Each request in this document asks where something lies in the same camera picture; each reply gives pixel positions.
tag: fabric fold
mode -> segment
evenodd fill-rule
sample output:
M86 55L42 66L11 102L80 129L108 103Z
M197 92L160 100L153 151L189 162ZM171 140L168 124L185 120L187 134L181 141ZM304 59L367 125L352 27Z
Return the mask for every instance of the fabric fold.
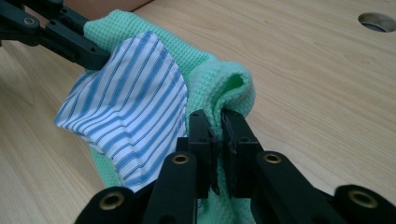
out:
M78 79L55 123L109 158L114 179L137 192L187 135L187 94L175 60L145 32L120 43L102 70Z
M109 52L113 52L123 40L144 32L158 36L180 69L189 95L186 118L191 112L203 109L217 138L222 139L221 109L228 108L248 115L254 104L255 91L249 71L241 64L221 62L214 55L196 49L163 28L129 12L116 10L84 26L84 35ZM114 172L106 156L92 149L92 157L107 187L122 184L117 181L117 172ZM218 167L218 172L220 196L209 192L209 198L203 200L205 211L198 216L198 222L254 223L249 200L230 200L221 167Z

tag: blue striped fabric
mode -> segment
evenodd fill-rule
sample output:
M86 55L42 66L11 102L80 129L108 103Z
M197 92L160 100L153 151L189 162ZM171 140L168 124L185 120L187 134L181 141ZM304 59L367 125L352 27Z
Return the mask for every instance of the blue striped fabric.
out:
M81 76L55 123L109 157L121 183L138 191L187 135L186 103L177 64L147 32L122 42L101 71Z

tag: green waffle-weave cloth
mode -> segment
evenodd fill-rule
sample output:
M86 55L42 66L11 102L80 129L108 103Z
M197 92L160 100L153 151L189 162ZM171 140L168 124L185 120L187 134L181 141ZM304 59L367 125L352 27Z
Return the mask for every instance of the green waffle-weave cloth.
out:
M106 17L84 26L86 38L112 52L123 40L151 31L160 38L177 62L187 85L190 113L203 109L213 132L222 139L221 109L247 116L254 104L255 91L249 71L239 63L221 62L214 55L196 49L177 36L131 12L115 10ZM106 187L119 186L120 180L110 159L91 148L92 158ZM228 197L221 161L218 166L220 196L213 191L203 200L204 212L198 223L254 223L249 200Z

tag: wooden desk surface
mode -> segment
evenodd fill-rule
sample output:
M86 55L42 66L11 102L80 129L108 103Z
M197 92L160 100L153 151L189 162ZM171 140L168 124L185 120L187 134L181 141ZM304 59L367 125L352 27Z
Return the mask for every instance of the wooden desk surface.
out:
M395 1L155 0L136 13L224 61L245 65L247 120L266 150L333 193L357 184L396 203ZM72 223L103 188L86 144L53 124L83 69L41 47L0 48L0 223Z

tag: metal bolt hole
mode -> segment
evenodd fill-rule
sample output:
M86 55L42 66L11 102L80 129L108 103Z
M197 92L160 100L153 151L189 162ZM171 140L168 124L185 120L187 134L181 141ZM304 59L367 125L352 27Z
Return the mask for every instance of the metal bolt hole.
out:
M33 20L32 18L29 18L29 17L26 17L26 18L23 20L23 22L24 22L26 25L33 25L33 24L35 24L35 20Z
M109 192L102 200L99 202L100 208L103 210L113 210L116 207L122 205L125 198L123 194L118 191Z
M176 155L172 158L172 162L175 164L184 164L187 163L190 160L188 156L185 155Z
M280 158L276 154L266 154L264 156L264 160L270 163L280 163L282 161L282 158Z
M371 196L370 194L360 191L360 190L352 190L348 193L349 199L366 208L376 208L378 207L378 201Z

